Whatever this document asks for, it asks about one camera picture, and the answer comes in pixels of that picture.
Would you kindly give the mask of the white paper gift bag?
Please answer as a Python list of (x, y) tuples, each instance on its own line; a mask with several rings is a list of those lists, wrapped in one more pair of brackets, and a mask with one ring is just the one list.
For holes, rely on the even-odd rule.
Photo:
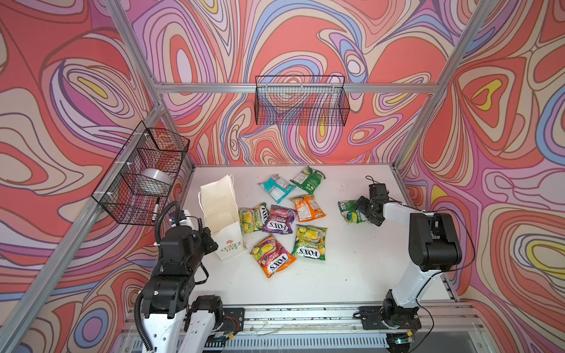
[(201, 186), (198, 200), (205, 225), (218, 244), (219, 259), (225, 262), (245, 252), (233, 175)]

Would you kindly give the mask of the orange white snack packet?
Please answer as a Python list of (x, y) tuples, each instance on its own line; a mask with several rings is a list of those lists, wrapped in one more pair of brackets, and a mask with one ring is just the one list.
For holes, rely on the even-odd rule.
[(312, 195), (293, 197), (291, 201), (294, 203), (300, 222), (311, 222), (326, 216)]

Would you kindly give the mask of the green yellow Fox's candy packet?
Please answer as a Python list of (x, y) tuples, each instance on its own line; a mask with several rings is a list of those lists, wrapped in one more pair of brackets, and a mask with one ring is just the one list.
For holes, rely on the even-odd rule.
[(292, 255), (314, 260), (326, 260), (326, 236), (328, 229), (311, 225), (297, 225)]

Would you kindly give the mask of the orange Fox's candy packet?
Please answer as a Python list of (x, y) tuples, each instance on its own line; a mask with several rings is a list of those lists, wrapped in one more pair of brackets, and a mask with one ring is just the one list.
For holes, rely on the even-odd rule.
[(259, 241), (250, 251), (267, 278), (287, 269), (297, 260), (273, 235)]

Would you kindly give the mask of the purple Fox's candy packet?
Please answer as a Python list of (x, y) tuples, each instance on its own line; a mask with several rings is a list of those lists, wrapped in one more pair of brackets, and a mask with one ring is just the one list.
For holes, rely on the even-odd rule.
[(292, 224), (296, 217), (295, 210), (273, 204), (262, 231), (270, 234), (289, 235), (293, 232)]

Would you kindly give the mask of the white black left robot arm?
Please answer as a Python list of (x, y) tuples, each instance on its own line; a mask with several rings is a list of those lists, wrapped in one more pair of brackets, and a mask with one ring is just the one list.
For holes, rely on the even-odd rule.
[(166, 205), (156, 218), (157, 263), (135, 301), (133, 318), (144, 352), (202, 352), (213, 331), (224, 320), (223, 303), (214, 295), (190, 295), (200, 284), (202, 259), (219, 246), (210, 230), (188, 216), (179, 202)]

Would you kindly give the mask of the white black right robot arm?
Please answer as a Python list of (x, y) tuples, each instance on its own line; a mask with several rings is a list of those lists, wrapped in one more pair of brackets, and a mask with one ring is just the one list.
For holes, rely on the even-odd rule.
[(433, 279), (462, 261), (452, 216), (425, 212), (396, 202), (380, 182), (369, 185), (369, 196), (360, 197), (355, 208), (378, 227), (384, 222), (396, 222), (408, 231), (411, 263), (400, 282), (386, 294), (378, 315), (382, 324), (391, 329), (419, 326), (419, 301)]

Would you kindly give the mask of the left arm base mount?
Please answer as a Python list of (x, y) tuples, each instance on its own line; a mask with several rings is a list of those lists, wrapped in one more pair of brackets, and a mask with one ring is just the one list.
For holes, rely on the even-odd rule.
[(212, 310), (189, 310), (184, 332), (191, 337), (230, 339), (244, 329), (245, 309), (228, 307), (216, 313)]

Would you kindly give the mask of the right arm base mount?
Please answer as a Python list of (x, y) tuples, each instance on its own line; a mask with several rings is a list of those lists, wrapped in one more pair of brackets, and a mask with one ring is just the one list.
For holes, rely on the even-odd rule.
[(422, 328), (417, 308), (363, 306), (353, 314), (364, 330), (408, 330)]

